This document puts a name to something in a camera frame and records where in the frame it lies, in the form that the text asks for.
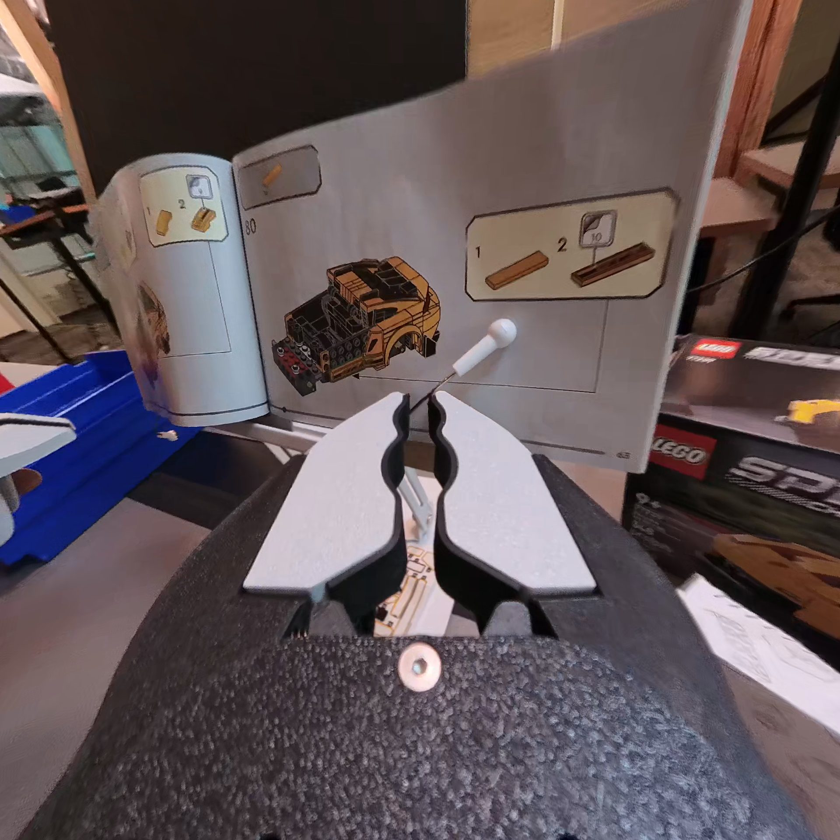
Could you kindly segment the blue storage bin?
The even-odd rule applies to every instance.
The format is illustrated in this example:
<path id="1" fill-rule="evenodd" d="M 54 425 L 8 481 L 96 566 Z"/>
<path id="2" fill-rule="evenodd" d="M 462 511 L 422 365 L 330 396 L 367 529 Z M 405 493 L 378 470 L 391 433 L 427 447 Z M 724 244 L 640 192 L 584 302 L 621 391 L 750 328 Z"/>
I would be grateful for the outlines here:
<path id="1" fill-rule="evenodd" d="M 14 514 L 2 567 L 52 561 L 169 457 L 199 434 L 148 411 L 125 350 L 88 353 L 1 397 L 3 413 L 64 417 L 76 439 L 34 462 L 43 477 Z M 174 429 L 171 443 L 157 433 Z"/>

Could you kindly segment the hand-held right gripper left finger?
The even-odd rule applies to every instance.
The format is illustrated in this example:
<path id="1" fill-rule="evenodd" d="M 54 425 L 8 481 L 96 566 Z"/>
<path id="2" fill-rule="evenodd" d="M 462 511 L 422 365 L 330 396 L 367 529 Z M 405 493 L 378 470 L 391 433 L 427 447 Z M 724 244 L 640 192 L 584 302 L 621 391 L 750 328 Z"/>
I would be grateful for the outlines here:
<path id="1" fill-rule="evenodd" d="M 251 594 L 381 604 L 406 572 L 403 447 L 409 396 L 393 392 L 306 454 L 244 582 Z"/>

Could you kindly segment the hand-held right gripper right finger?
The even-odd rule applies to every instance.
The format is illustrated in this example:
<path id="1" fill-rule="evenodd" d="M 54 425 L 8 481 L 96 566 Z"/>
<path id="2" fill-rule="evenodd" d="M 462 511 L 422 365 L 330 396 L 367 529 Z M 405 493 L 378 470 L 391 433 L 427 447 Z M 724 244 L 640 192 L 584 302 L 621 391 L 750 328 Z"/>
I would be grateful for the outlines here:
<path id="1" fill-rule="evenodd" d="M 428 422 L 446 549 L 525 595 L 594 593 L 595 578 L 526 446 L 443 391 L 428 402 Z"/>

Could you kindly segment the large white paper bag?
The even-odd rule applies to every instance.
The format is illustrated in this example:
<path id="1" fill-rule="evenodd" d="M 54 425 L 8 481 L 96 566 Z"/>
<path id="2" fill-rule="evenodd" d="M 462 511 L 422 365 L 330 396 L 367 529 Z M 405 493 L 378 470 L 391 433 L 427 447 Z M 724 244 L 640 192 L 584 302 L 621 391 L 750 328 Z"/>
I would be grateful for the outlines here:
<path id="1" fill-rule="evenodd" d="M 724 664 L 838 740 L 839 674 L 835 668 L 697 574 L 675 592 Z"/>

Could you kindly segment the lego set box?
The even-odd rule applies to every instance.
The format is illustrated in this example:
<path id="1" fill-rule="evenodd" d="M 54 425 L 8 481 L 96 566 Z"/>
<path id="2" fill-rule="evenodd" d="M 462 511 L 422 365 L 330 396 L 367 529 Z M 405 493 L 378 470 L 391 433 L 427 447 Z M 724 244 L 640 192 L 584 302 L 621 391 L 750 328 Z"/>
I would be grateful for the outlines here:
<path id="1" fill-rule="evenodd" d="M 681 338 L 623 525 L 668 575 L 838 659 L 838 350 Z"/>

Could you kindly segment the lego instruction booklet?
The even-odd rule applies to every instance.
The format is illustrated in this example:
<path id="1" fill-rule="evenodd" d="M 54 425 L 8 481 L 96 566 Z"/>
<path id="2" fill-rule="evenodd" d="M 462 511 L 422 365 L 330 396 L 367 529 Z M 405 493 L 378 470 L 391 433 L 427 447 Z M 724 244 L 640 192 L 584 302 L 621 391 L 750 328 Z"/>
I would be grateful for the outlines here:
<path id="1" fill-rule="evenodd" d="M 146 410 L 335 427 L 444 383 L 532 452 L 643 472 L 750 2 L 656 2 L 484 76 L 143 157 L 93 219 Z"/>

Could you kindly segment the white book stand tray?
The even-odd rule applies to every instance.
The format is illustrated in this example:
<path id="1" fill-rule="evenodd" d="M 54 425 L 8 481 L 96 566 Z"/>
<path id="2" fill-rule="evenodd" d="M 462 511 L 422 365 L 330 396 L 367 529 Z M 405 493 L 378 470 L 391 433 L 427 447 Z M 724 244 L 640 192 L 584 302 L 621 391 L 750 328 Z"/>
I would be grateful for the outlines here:
<path id="1" fill-rule="evenodd" d="M 264 445 L 276 446 L 290 452 L 307 453 L 330 431 L 328 428 L 306 423 L 276 425 L 268 423 L 272 416 L 250 421 L 206 426 L 209 433 L 254 440 Z"/>

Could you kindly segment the lego sticker sheet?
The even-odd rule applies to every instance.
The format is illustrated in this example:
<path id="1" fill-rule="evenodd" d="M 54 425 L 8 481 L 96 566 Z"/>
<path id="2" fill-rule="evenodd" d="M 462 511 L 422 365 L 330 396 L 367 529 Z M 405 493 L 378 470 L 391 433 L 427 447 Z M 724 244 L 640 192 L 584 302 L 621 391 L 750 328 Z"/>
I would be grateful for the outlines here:
<path id="1" fill-rule="evenodd" d="M 415 544 L 409 544 L 406 550 L 406 572 L 397 592 L 379 604 L 374 612 L 375 637 L 400 637 L 410 634 L 432 591 L 432 551 Z"/>

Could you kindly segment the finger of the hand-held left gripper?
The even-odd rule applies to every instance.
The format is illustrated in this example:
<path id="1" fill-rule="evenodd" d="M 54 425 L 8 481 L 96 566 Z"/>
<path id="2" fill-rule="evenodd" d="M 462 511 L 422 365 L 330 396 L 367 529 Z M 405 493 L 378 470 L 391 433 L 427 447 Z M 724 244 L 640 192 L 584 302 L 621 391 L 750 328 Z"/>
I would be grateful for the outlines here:
<path id="1" fill-rule="evenodd" d="M 53 454 L 76 436 L 75 425 L 64 417 L 1 414 L 1 477 Z"/>

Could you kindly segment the background standing desk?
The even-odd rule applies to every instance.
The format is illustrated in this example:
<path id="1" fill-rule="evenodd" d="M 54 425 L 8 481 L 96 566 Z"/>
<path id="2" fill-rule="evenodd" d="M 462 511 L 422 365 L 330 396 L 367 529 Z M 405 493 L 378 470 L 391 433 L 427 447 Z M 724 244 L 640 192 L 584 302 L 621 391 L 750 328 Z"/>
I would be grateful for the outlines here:
<path id="1" fill-rule="evenodd" d="M 70 252 L 64 239 L 69 235 L 78 235 L 89 245 L 93 239 L 87 231 L 89 206 L 86 203 L 63 205 L 52 198 L 45 198 L 40 206 L 34 207 L 34 214 L 24 220 L 2 226 L 2 241 L 12 250 L 24 249 L 33 245 L 48 245 L 57 255 L 63 267 L 85 288 L 95 305 L 111 325 L 118 337 L 122 337 L 114 317 L 110 302 L 107 300 L 98 284 L 82 268 L 78 259 Z M 47 326 L 36 318 L 19 295 L 11 288 L 5 279 L 1 279 L 1 289 L 5 297 L 23 315 L 28 324 L 35 328 L 41 338 L 47 342 L 51 350 L 62 362 L 78 363 L 78 358 L 70 356 L 51 335 Z"/>

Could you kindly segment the black backdrop panel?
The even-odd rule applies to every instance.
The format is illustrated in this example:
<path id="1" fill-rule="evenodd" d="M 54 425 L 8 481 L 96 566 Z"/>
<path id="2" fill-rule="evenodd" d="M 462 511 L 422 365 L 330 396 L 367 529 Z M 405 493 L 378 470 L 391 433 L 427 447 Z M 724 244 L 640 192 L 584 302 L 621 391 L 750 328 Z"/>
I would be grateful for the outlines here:
<path id="1" fill-rule="evenodd" d="M 466 77 L 465 1 L 47 1 L 102 193 L 163 153 L 237 153 Z"/>

